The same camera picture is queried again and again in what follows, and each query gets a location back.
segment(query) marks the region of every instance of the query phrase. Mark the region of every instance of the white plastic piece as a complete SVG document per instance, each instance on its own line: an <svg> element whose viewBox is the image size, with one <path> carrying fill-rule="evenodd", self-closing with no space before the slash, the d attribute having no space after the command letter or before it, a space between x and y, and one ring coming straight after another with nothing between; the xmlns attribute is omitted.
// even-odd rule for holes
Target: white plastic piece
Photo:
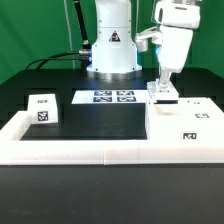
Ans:
<svg viewBox="0 0 224 224"><path fill-rule="evenodd" d="M160 26L163 44L157 50L160 67L168 72L180 73L185 65L193 31Z"/></svg>
<svg viewBox="0 0 224 224"><path fill-rule="evenodd" d="M136 163L224 163L224 140L8 141L0 147L0 165Z"/></svg>
<svg viewBox="0 0 224 224"><path fill-rule="evenodd" d="M153 103L157 101L178 101L179 99L179 94L171 82L169 82L167 88L162 88L159 85L159 80L156 79L155 82L147 83L147 89Z"/></svg>
<svg viewBox="0 0 224 224"><path fill-rule="evenodd" d="M152 106L146 103L150 140L223 141L224 114L209 98L179 98L178 104Z"/></svg>
<svg viewBox="0 0 224 224"><path fill-rule="evenodd" d="M148 38L152 38L152 43L162 44L162 35L158 28L151 27L144 30L141 33L137 33L135 37L135 44L137 46L138 52L145 52L148 50Z"/></svg>
<svg viewBox="0 0 224 224"><path fill-rule="evenodd" d="M55 94L30 95L28 112L32 124L58 122L58 109Z"/></svg>
<svg viewBox="0 0 224 224"><path fill-rule="evenodd" d="M27 111L18 111L13 118L1 129L1 141L19 141L31 124L31 117Z"/></svg>
<svg viewBox="0 0 224 224"><path fill-rule="evenodd" d="M162 25L197 29L200 23L200 7L159 1L154 18Z"/></svg>

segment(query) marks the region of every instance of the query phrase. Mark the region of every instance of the warning label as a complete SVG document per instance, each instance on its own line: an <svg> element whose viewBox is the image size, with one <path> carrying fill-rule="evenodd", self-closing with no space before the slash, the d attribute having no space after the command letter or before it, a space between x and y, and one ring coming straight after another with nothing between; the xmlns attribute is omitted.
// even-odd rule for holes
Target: warning label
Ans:
<svg viewBox="0 0 224 224"><path fill-rule="evenodd" d="M110 42L121 42L120 37L117 34L117 31L115 30L109 40Z"/></svg>

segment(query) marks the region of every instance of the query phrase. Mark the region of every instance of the black tabletop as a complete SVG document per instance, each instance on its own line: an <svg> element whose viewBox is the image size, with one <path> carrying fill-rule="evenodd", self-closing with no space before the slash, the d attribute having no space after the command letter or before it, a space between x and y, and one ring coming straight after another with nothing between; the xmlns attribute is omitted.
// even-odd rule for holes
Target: black tabletop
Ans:
<svg viewBox="0 0 224 224"><path fill-rule="evenodd" d="M62 123L47 139L142 139L143 104L73 106L71 101L77 90L146 89L157 76L157 70L145 69L142 78L106 82L88 79L79 70L22 71L0 86L0 128L18 110L27 109L30 94L55 93ZM212 72L185 69L172 82L181 97L210 97L224 109L224 81ZM105 112L123 123L108 121ZM99 117L90 119L98 113L100 125ZM66 117L73 117L70 123L76 126L67 126ZM111 129L102 131L102 123ZM129 125L136 128L125 128ZM46 136L41 137L39 127L35 130L26 140ZM1 166L0 222L222 224L223 186L223 164Z"/></svg>

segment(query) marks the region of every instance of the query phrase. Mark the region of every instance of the white block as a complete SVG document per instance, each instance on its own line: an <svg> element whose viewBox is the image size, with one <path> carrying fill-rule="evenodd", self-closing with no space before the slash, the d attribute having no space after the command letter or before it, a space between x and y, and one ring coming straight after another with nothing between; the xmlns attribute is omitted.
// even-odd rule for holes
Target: white block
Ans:
<svg viewBox="0 0 224 224"><path fill-rule="evenodd" d="M167 26L197 29L200 23L200 7L173 2L159 1L156 4L156 22ZM163 12L162 20L160 19L161 11Z"/></svg>
<svg viewBox="0 0 224 224"><path fill-rule="evenodd" d="M139 164L175 164L175 163L223 163L224 141L169 141L154 143L139 148Z"/></svg>
<svg viewBox="0 0 224 224"><path fill-rule="evenodd" d="M164 89L159 85L159 79L156 79L156 81L147 83L147 89L154 103L157 101L178 101L179 94L171 82Z"/></svg>
<svg viewBox="0 0 224 224"><path fill-rule="evenodd" d="M223 139L224 114L209 98L179 98L178 104L146 103L145 127L152 140Z"/></svg>
<svg viewBox="0 0 224 224"><path fill-rule="evenodd" d="M27 111L18 111L0 131L0 141L19 141L31 124Z"/></svg>
<svg viewBox="0 0 224 224"><path fill-rule="evenodd" d="M58 109L55 94L30 95L28 112L32 124L57 123Z"/></svg>
<svg viewBox="0 0 224 224"><path fill-rule="evenodd" d="M0 147L0 165L103 164L100 145L91 141L8 141Z"/></svg>

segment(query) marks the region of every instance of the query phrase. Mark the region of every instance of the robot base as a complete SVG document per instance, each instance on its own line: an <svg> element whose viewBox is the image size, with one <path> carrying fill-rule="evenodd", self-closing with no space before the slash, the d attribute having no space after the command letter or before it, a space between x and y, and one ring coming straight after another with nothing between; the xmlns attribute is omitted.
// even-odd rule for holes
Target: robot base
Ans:
<svg viewBox="0 0 224 224"><path fill-rule="evenodd" d="M141 77L142 71L136 70L127 73L100 73L94 71L87 71L87 76L90 78L103 79L103 80L127 80Z"/></svg>

